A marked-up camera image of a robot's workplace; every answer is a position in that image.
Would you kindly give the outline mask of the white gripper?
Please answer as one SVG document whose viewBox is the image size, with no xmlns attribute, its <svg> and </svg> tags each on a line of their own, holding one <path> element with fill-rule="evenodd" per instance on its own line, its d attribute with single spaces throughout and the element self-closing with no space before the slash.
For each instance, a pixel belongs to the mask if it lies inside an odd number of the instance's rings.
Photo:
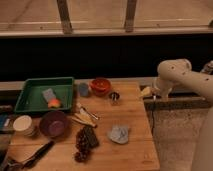
<svg viewBox="0 0 213 171">
<path fill-rule="evenodd" d="M 167 99 L 169 93 L 172 91 L 173 84 L 170 81 L 166 81 L 160 77 L 154 79 L 153 84 L 153 93 L 160 96 L 163 99 Z M 141 98 L 151 97 L 152 88 L 147 86 L 140 92 Z"/>
</svg>

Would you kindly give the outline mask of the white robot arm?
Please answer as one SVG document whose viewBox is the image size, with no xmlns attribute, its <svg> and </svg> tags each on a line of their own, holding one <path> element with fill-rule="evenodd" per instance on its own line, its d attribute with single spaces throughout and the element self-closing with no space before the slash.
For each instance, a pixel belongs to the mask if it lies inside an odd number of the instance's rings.
<svg viewBox="0 0 213 171">
<path fill-rule="evenodd" d="M 142 98 L 153 95 L 167 98 L 174 86 L 182 85 L 211 104 L 200 129 L 191 171 L 213 171 L 213 75 L 193 71 L 187 59 L 164 60 L 157 72 L 153 84 L 141 91 Z"/>
</svg>

